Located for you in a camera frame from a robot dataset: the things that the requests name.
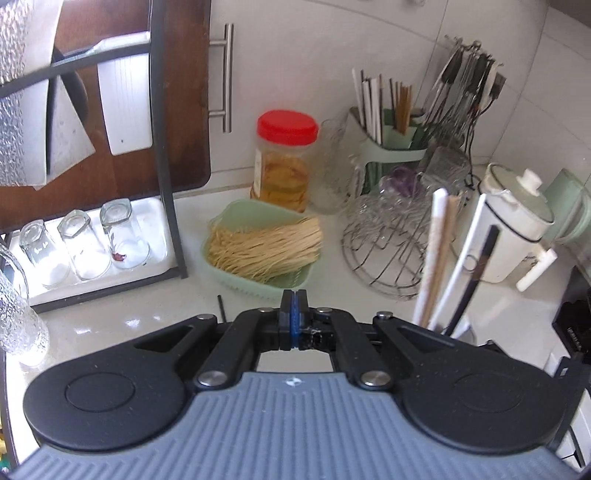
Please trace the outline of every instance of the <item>purple object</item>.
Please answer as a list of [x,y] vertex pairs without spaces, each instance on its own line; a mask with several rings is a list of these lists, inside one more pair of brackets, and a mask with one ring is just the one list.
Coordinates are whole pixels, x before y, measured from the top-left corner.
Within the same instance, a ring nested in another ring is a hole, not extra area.
[[396,167],[385,180],[386,185],[402,197],[414,197],[420,191],[417,173],[408,167]]

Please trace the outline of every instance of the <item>red lid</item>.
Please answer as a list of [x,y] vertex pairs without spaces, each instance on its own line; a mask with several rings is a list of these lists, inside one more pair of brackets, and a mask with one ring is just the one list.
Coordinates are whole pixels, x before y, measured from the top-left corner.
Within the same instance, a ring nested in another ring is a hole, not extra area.
[[264,140],[280,145],[310,145],[318,137],[318,124],[305,113],[270,110],[259,117],[256,134]]

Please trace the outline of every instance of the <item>upside-down glass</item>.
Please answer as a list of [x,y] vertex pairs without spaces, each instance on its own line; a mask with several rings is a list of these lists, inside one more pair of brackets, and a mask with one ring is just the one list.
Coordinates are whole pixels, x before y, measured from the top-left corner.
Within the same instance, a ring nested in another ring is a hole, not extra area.
[[0,348],[15,355],[20,363],[34,367],[43,360],[49,347],[47,325],[29,306],[27,278],[16,257],[2,244],[0,257],[22,275],[26,293],[26,298],[18,294],[0,271]]
[[56,247],[43,220],[26,224],[21,229],[18,244],[46,287],[55,287],[70,273],[70,262]]
[[100,277],[111,266],[111,256],[100,242],[90,217],[82,210],[72,210],[57,227],[66,244],[74,270],[82,280]]
[[100,222],[109,239],[114,266],[126,270],[147,260],[150,245],[143,237],[128,199],[105,203],[100,209]]

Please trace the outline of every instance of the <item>shelf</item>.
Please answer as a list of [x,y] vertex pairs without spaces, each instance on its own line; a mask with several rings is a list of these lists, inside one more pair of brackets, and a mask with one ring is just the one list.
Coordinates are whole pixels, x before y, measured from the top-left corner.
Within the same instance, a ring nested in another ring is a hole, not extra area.
[[[176,266],[172,239],[168,231],[168,223],[164,213],[164,206],[158,198],[146,198],[131,202],[134,215],[142,229],[144,238],[150,244],[150,256],[146,262],[130,270],[121,270],[111,263],[109,269],[100,277],[92,280],[81,280],[74,273],[70,262],[70,273],[66,279],[53,288],[44,287],[38,280],[35,267],[29,262],[27,256],[18,246],[20,232],[14,233],[10,250],[22,265],[29,283],[30,303],[32,306],[48,302],[62,300],[70,297],[78,297],[106,288],[120,286],[145,278],[156,277],[164,274]],[[108,239],[103,233],[99,220],[100,209],[87,212],[92,221],[92,226],[100,241],[108,250]],[[46,222],[47,230],[54,239],[63,255],[69,258],[66,246],[57,232],[57,226],[61,218]]]

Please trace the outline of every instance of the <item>black circular pad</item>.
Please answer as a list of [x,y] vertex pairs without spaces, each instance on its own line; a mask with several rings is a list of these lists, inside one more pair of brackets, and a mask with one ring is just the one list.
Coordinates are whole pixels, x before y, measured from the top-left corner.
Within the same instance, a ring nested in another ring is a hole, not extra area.
[[76,378],[66,387],[66,398],[79,410],[100,413],[126,404],[134,396],[134,383],[127,377],[95,373]]
[[546,444],[565,408],[558,383],[532,365],[466,347],[424,355],[401,382],[410,420],[473,453],[508,455]]
[[186,394],[174,360],[123,343],[57,365],[29,385],[25,416],[40,441],[61,449],[138,445],[183,411]]
[[508,411],[524,397],[516,380],[491,372],[466,375],[453,389],[466,407],[488,413]]

